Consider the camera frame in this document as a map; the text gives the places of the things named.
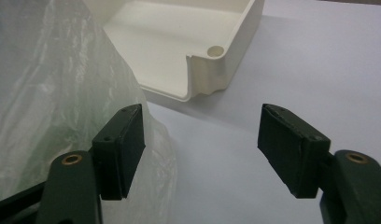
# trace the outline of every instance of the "white table surface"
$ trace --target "white table surface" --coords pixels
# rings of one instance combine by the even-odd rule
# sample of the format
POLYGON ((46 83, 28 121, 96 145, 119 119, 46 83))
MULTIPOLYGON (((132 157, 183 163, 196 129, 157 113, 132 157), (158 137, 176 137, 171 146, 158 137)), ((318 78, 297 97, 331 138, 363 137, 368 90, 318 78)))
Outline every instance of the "white table surface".
POLYGON ((281 105, 381 164, 381 7, 266 0, 225 91, 187 103, 147 94, 176 149, 175 224, 322 223, 257 149, 261 106, 281 105))

